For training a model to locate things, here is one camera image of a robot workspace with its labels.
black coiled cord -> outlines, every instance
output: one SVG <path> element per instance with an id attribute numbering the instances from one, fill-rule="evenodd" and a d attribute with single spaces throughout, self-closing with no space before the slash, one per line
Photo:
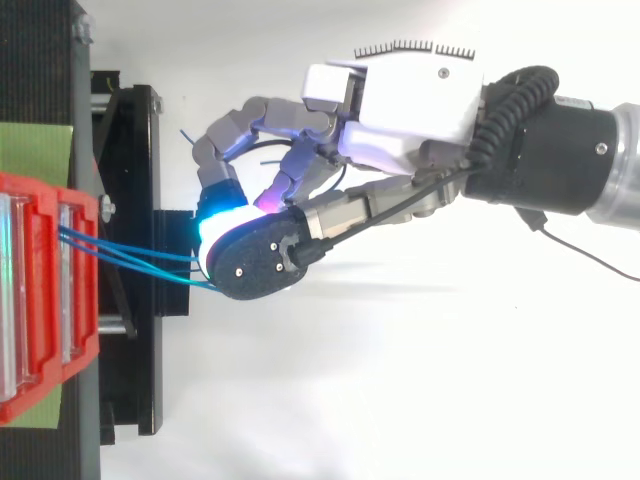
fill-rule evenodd
<path id="1" fill-rule="evenodd" d="M 513 85 L 516 90 L 487 115 L 476 131 L 467 151 L 467 160 L 472 165 L 490 168 L 496 152 L 516 126 L 553 98 L 560 78 L 551 68 L 527 67 L 510 73 L 498 83 Z"/>

white backdrop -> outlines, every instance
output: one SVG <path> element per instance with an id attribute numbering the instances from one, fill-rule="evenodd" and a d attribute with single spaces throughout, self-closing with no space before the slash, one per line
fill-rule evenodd
<path id="1" fill-rule="evenodd" d="M 485 81 L 557 69 L 560 94 L 640 103 L 632 0 L 85 0 L 94 68 L 164 97 L 164 208 L 193 209 L 201 135 L 252 95 L 297 99 L 306 66 L 396 38 L 478 49 Z M 249 196 L 275 173 L 238 162 Z M 353 171 L 345 184 L 361 180 Z M 640 273 L 635 232 L 548 228 Z M 164 324 L 164 426 L 117 430 L 110 479 L 637 479 L 638 286 L 459 199 L 341 245 L 289 292 L 193 291 Z"/>

black metal bracket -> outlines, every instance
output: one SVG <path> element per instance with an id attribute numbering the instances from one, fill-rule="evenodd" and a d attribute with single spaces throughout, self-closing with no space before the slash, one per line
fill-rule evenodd
<path id="1" fill-rule="evenodd" d="M 189 255 L 192 212 L 159 210 L 156 99 L 148 85 L 116 89 L 106 109 L 93 113 L 96 162 L 116 206 L 101 235 Z M 169 270 L 182 268 L 180 275 L 189 276 L 189 265 L 146 260 Z M 100 314 L 123 323 L 130 316 L 135 332 L 100 336 L 101 440 L 115 441 L 115 425 L 138 425 L 140 435 L 153 435 L 162 425 L 162 317 L 188 314 L 189 287 L 100 262 L 99 294 Z"/>

blue wire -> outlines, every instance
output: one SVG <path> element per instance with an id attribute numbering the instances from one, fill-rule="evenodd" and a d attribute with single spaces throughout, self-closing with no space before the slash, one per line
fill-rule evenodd
<path id="1" fill-rule="evenodd" d="M 188 257 L 184 255 L 175 255 L 173 253 L 156 252 L 154 250 L 149 250 L 147 248 L 134 247 L 131 245 L 121 245 L 119 243 L 109 242 L 108 240 L 101 240 L 99 238 L 85 235 L 83 233 L 77 232 L 75 230 L 64 227 L 62 225 L 58 226 L 58 230 L 60 230 L 60 232 L 64 233 L 65 235 L 83 240 L 87 243 L 91 243 L 92 245 L 104 245 L 106 247 L 115 248 L 122 252 L 138 253 L 140 255 L 146 255 L 149 257 L 164 258 L 166 260 L 175 260 L 176 262 L 191 263 L 198 260 L 198 257 Z"/>
<path id="2" fill-rule="evenodd" d="M 131 264 L 131 263 L 127 263 L 127 262 L 123 262 L 121 260 L 118 260 L 117 258 L 113 258 L 110 257 L 108 255 L 104 255 L 102 253 L 96 252 L 95 250 L 91 250 L 87 247 L 84 247 L 82 245 L 80 245 L 79 243 L 76 243 L 72 240 L 69 240 L 66 237 L 61 237 L 60 238 L 61 242 L 67 243 L 69 245 L 71 245 L 74 248 L 77 248 L 78 250 L 88 254 L 88 255 L 93 255 L 94 257 L 97 257 L 98 259 L 104 261 L 104 262 L 109 262 L 112 263 L 114 265 L 117 265 L 119 267 L 123 267 L 123 268 L 128 268 L 130 270 L 135 270 L 137 272 L 140 273 L 144 273 L 146 275 L 151 275 L 153 277 L 156 278 L 161 278 L 163 280 L 167 280 L 170 282 L 175 282 L 175 283 L 181 283 L 183 285 L 191 285 L 194 287 L 201 287 L 201 288 L 206 288 L 207 290 L 213 290 L 215 292 L 219 292 L 219 290 L 214 287 L 213 285 L 207 283 L 207 282 L 196 282 L 193 280 L 187 280 L 186 278 L 182 278 L 182 277 L 178 277 L 176 275 L 171 275 L 168 272 L 165 272 L 164 270 L 149 270 L 147 268 L 144 268 L 142 266 L 139 265 L 135 265 L 135 264 Z"/>
<path id="3" fill-rule="evenodd" d="M 187 139 L 187 142 L 189 142 L 191 145 L 195 145 L 195 143 L 193 142 L 193 140 L 191 140 L 191 137 L 189 137 L 189 135 L 187 135 L 187 132 L 185 132 L 184 130 L 180 129 L 180 133 L 182 134 L 182 136 L 184 138 Z"/>
<path id="4" fill-rule="evenodd" d="M 66 233 L 60 233 L 58 235 L 58 237 L 60 238 L 60 240 L 73 240 L 73 238 L 71 236 L 69 236 L 68 234 L 66 234 Z M 104 250 L 105 252 L 109 252 L 112 255 L 116 255 L 116 256 L 118 256 L 120 258 L 128 260 L 130 263 L 139 265 L 139 266 L 144 267 L 144 268 L 148 268 L 149 270 L 155 270 L 155 271 L 159 271 L 159 272 L 163 272 L 164 271 L 161 268 L 156 267 L 155 265 L 153 265 L 153 264 L 151 264 L 149 262 L 145 262 L 144 260 L 141 260 L 141 259 L 139 259 L 137 257 L 132 256 L 132 255 L 127 255 L 126 253 L 121 252 L 116 248 L 106 247 L 106 246 L 103 246 L 103 245 L 94 245 L 94 246 L 100 248 L 101 250 Z"/>

red storage box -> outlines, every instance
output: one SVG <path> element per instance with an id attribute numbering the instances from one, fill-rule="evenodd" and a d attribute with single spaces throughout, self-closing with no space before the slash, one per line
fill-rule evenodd
<path id="1" fill-rule="evenodd" d="M 0 174 L 0 424 L 62 378 L 58 197 L 32 178 Z"/>
<path id="2" fill-rule="evenodd" d="M 58 188 L 58 209 L 60 224 L 68 220 L 65 225 L 77 232 L 91 237 L 98 236 L 98 203 L 95 198 L 78 192 Z M 72 266 L 71 287 L 65 291 L 65 281 L 61 276 L 60 292 L 61 303 L 64 303 L 64 294 L 69 295 L 71 306 L 71 333 L 70 358 L 65 358 L 63 342 L 62 380 L 74 376 L 80 370 L 86 368 L 98 355 L 98 259 L 80 250 L 71 248 L 70 245 L 60 243 L 60 251 L 67 249 L 70 253 L 70 265 Z M 61 258 L 61 271 L 63 270 L 64 257 Z"/>
<path id="3" fill-rule="evenodd" d="M 97 259 L 63 247 L 63 212 L 70 228 L 97 236 L 94 198 L 0 173 L 0 425 L 98 354 Z"/>

